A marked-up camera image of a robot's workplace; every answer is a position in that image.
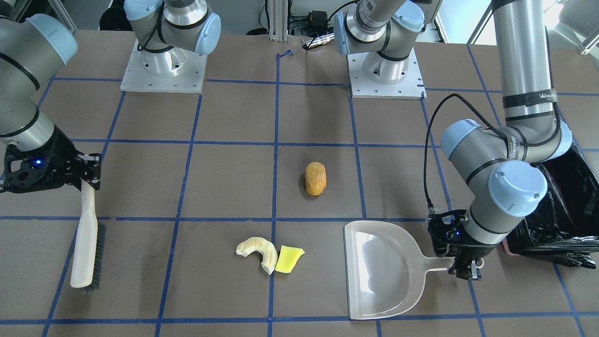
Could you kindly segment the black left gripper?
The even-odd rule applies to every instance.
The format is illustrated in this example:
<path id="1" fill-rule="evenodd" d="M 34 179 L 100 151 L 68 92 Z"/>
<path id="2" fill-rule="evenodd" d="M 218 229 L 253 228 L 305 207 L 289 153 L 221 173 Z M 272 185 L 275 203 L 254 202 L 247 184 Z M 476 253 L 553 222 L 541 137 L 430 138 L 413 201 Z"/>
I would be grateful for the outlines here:
<path id="1" fill-rule="evenodd" d="M 428 210 L 428 232 L 437 257 L 453 257 L 448 273 L 460 279 L 479 281 L 484 256 L 497 245 L 481 243 L 466 232 L 471 218 L 464 209 L 440 213 Z"/>

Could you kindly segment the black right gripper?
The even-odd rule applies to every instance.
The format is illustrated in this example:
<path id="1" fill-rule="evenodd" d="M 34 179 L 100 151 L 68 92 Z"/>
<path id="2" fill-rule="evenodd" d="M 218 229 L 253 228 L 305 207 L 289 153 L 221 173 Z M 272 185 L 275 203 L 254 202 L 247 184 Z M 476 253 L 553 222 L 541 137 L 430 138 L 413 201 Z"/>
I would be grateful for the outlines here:
<path id="1" fill-rule="evenodd" d="M 38 149 L 20 151 L 8 145 L 4 158 L 5 179 L 3 191 L 29 193 L 58 189 L 63 185 L 84 185 L 94 190 L 101 188 L 101 173 L 80 174 L 80 169 L 101 169 L 102 154 L 82 154 L 72 141 L 56 126 L 51 138 Z"/>

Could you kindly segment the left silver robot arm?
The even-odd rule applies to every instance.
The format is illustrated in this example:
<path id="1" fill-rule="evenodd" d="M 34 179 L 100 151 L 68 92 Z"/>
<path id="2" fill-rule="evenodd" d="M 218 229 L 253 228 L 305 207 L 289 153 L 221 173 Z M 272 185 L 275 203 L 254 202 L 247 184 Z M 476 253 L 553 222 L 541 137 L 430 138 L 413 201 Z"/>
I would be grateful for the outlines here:
<path id="1" fill-rule="evenodd" d="M 494 127 L 463 119 L 449 126 L 440 145 L 474 194 L 466 210 L 436 213 L 428 185 L 428 230 L 438 257 L 452 257 L 448 272 L 466 280 L 481 277 L 479 263 L 548 191 L 545 175 L 533 166 L 568 151 L 572 138 L 555 109 L 547 39 L 536 0 L 493 0 L 498 33 L 505 124 Z M 422 10 L 409 0 L 358 0 L 334 16 L 341 54 L 366 55 L 364 70 L 381 85 L 398 85 L 409 70 L 413 44 L 424 28 Z"/>

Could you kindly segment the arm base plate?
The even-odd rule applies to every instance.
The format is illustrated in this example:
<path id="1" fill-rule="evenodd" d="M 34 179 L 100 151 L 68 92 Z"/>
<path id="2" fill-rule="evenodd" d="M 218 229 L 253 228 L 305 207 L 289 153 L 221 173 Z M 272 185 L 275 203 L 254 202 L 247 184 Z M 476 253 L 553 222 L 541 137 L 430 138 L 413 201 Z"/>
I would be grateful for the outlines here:
<path id="1" fill-rule="evenodd" d="M 136 40 L 120 90 L 149 93 L 201 93 L 207 55 L 197 55 L 177 47 L 157 54 L 139 51 L 137 45 Z"/>
<path id="2" fill-rule="evenodd" d="M 377 52 L 347 55 L 354 98 L 423 100 L 427 93 L 415 50 L 407 59 L 391 61 Z"/>

